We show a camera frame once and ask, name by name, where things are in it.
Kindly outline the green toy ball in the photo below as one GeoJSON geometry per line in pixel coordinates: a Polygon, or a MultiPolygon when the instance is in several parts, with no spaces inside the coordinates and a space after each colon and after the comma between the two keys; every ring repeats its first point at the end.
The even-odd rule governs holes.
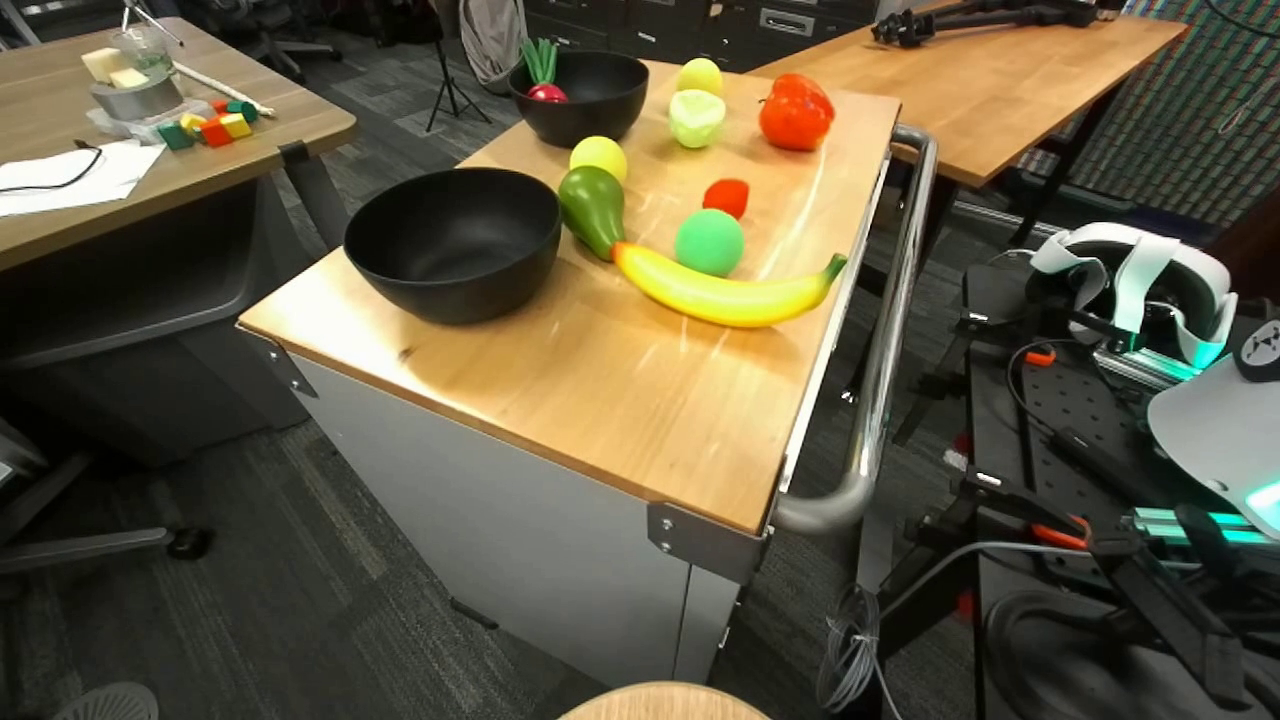
{"type": "Polygon", "coordinates": [[[685,267],[726,277],[742,260],[742,227],[719,208],[700,208],[677,227],[670,252],[685,267]]]}

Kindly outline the colourful toy blocks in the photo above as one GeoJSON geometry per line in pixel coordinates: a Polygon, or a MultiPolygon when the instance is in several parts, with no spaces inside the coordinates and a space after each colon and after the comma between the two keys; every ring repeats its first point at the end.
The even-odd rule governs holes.
{"type": "Polygon", "coordinates": [[[249,99],[215,99],[208,112],[181,112],[157,124],[157,141],[172,151],[182,147],[222,147],[249,141],[259,124],[259,107],[249,99]]]}

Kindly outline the yellow toy lemon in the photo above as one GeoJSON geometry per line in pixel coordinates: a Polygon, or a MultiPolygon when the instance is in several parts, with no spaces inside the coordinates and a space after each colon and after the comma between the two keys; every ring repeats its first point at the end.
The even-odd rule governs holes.
{"type": "Polygon", "coordinates": [[[627,151],[613,141],[613,137],[585,137],[573,151],[567,151],[573,169],[602,169],[614,178],[627,178],[627,151]]]}

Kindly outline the white vr headset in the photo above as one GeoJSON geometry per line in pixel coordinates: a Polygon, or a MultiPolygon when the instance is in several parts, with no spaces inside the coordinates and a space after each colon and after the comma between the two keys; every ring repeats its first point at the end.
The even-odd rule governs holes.
{"type": "Polygon", "coordinates": [[[1036,277],[1075,284],[1071,313],[1102,329],[1102,357],[1147,382],[1182,382],[1211,368],[1237,322],[1231,273],[1147,227],[1096,218],[1051,233],[1031,257],[1036,277]]]}

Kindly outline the red toy radish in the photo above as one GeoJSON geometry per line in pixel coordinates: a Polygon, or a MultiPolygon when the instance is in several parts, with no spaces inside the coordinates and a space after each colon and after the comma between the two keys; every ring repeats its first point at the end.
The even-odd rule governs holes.
{"type": "Polygon", "coordinates": [[[561,42],[555,39],[528,39],[518,47],[528,73],[528,99],[535,105],[564,105],[567,90],[555,83],[561,42]]]}

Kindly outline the green toy pear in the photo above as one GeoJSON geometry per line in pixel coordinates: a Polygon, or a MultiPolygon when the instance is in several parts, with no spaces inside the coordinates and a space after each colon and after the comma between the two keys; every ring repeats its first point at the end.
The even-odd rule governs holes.
{"type": "Polygon", "coordinates": [[[555,194],[573,234],[597,260],[606,260],[613,244],[625,234],[625,182],[597,163],[580,163],[564,173],[555,194]]]}

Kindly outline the red toy strawberry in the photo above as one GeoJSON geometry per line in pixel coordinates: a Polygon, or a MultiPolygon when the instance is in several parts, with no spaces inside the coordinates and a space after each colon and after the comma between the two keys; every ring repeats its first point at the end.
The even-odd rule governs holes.
{"type": "Polygon", "coordinates": [[[712,178],[705,204],[739,215],[747,208],[747,182],[735,176],[712,178]]]}

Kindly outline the white tool cart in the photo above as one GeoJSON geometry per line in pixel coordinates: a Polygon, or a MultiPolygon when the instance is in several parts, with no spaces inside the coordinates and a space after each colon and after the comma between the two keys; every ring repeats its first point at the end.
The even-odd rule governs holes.
{"type": "Polygon", "coordinates": [[[763,549],[763,513],[685,504],[530,435],[547,351],[440,333],[277,340],[307,414],[459,613],[591,676],[705,676],[763,549]]]}

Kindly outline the yellow toy banana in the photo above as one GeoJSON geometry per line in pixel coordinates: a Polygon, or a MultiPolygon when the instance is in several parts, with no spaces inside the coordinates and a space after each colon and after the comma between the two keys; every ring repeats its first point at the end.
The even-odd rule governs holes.
{"type": "Polygon", "coordinates": [[[677,265],[644,244],[613,249],[614,273],[646,300],[719,329],[777,329],[822,304],[828,286],[847,267],[832,257],[818,273],[793,278],[726,278],[677,265]]]}

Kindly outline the black bowl with banana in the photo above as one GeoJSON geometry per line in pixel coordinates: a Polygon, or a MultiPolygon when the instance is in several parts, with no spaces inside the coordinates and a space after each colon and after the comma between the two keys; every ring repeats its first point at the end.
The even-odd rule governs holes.
{"type": "Polygon", "coordinates": [[[343,257],[394,308],[484,322],[528,304],[561,252],[555,193],[506,169],[451,169],[369,200],[343,257]]]}

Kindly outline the round wooden stool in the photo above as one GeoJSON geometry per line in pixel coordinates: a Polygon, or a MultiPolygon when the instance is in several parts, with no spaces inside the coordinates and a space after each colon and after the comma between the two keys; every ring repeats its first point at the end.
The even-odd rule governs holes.
{"type": "Polygon", "coordinates": [[[561,720],[769,720],[756,704],[689,680],[639,680],[573,704],[561,720]]]}

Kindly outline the yellow green toy apple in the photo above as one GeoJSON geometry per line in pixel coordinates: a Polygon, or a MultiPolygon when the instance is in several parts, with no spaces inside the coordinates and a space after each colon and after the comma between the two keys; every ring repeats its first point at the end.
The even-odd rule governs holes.
{"type": "Polygon", "coordinates": [[[725,90],[725,73],[716,59],[695,56],[677,73],[677,88],[725,90]]]}

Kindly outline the black bowl with pepper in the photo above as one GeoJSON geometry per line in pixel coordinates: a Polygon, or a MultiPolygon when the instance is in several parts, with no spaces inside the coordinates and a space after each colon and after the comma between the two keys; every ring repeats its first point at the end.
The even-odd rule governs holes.
{"type": "Polygon", "coordinates": [[[646,99],[646,68],[633,56],[567,47],[555,56],[564,105],[528,96],[528,68],[506,75],[513,105],[544,142],[573,147],[585,137],[625,141],[646,99]]]}

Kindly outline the orange toy bell pepper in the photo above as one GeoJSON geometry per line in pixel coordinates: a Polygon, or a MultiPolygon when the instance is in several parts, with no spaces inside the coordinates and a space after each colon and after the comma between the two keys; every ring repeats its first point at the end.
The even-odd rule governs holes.
{"type": "Polygon", "coordinates": [[[761,133],[788,151],[815,151],[837,120],[828,90],[796,73],[770,78],[761,105],[761,133]]]}

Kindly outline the white paper sheets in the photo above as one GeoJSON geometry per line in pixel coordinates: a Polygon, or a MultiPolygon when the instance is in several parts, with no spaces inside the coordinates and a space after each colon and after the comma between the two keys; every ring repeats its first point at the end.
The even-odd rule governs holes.
{"type": "Polygon", "coordinates": [[[0,215],[37,215],[127,200],[163,154],[161,142],[113,141],[0,163],[0,215]]]}

